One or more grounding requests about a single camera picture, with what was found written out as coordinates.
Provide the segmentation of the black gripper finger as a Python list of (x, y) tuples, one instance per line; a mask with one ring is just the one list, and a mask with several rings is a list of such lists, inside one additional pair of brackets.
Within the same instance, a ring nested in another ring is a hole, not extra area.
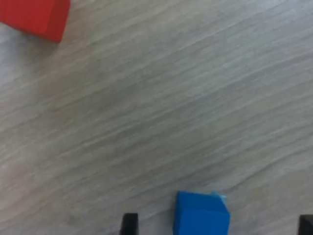
[(298, 221), (298, 235), (313, 235), (313, 215), (302, 214)]
[(138, 235), (138, 213), (125, 213), (122, 218), (120, 235)]

